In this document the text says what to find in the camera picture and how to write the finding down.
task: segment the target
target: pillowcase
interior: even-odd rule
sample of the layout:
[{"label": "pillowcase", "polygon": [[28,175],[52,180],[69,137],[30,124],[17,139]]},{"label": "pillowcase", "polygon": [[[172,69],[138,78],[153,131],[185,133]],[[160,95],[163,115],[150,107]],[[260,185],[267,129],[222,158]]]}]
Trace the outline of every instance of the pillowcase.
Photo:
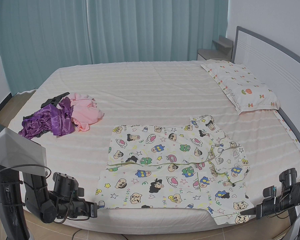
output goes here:
[{"label": "pillowcase", "polygon": [[207,61],[201,66],[235,105],[238,115],[244,111],[280,108],[280,102],[272,90],[243,64],[223,60]]}]

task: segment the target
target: tiled floor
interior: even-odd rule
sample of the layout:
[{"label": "tiled floor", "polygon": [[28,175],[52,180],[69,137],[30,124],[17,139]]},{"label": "tiled floor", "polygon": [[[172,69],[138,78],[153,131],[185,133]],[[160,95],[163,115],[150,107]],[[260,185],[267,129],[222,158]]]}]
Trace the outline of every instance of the tiled floor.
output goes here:
[{"label": "tiled floor", "polygon": [[[12,118],[23,107],[33,93],[15,95],[0,111],[0,123],[8,126]],[[71,240],[77,228],[55,223],[44,224],[33,214],[25,211],[25,218],[29,230],[36,240]],[[158,234],[158,235],[125,235],[100,233],[81,230],[74,239],[88,240],[270,240],[282,233],[290,226],[289,219],[261,218],[252,219],[244,224],[229,226],[209,231],[184,234]],[[6,234],[0,221],[0,240],[5,240]]]}]

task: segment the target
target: pink garment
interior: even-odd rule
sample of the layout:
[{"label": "pink garment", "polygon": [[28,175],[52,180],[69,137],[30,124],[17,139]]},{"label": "pink garment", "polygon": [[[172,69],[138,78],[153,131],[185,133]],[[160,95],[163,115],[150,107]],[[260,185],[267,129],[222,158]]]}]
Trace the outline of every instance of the pink garment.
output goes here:
[{"label": "pink garment", "polygon": [[67,97],[73,106],[71,120],[77,126],[78,131],[88,131],[89,125],[103,117],[103,112],[97,108],[97,103],[91,96],[71,93]]}]

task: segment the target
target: mattress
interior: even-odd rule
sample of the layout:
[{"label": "mattress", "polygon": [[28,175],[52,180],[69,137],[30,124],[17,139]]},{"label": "mattress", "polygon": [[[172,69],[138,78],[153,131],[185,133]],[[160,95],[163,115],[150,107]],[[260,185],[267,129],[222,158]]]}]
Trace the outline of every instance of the mattress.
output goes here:
[{"label": "mattress", "polygon": [[[244,146],[251,170],[247,195],[257,205],[262,190],[280,186],[279,174],[295,167],[300,180],[300,153],[270,110],[239,116],[199,61],[122,62],[71,66],[56,70],[22,107],[9,128],[22,129],[23,116],[40,109],[48,98],[64,92],[89,94],[104,112],[87,132],[63,137],[51,132],[34,138],[46,148],[48,167],[75,177],[87,201],[96,200],[100,171],[105,169],[114,125],[182,127],[189,117],[208,114],[235,142]],[[53,189],[53,180],[48,180]],[[208,211],[198,209],[99,209],[98,218],[65,224],[99,232],[164,234],[215,229]]]}]

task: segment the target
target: purple cloth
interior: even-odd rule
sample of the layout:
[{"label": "purple cloth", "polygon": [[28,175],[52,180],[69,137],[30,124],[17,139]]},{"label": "purple cloth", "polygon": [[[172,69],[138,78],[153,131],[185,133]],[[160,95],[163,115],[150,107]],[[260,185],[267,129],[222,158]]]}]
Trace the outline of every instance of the purple cloth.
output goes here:
[{"label": "purple cloth", "polygon": [[72,133],[75,129],[71,122],[73,108],[68,97],[59,102],[62,109],[48,104],[33,114],[31,118],[22,121],[23,129],[20,135],[32,139],[44,131],[52,131],[53,135],[63,136]]}]

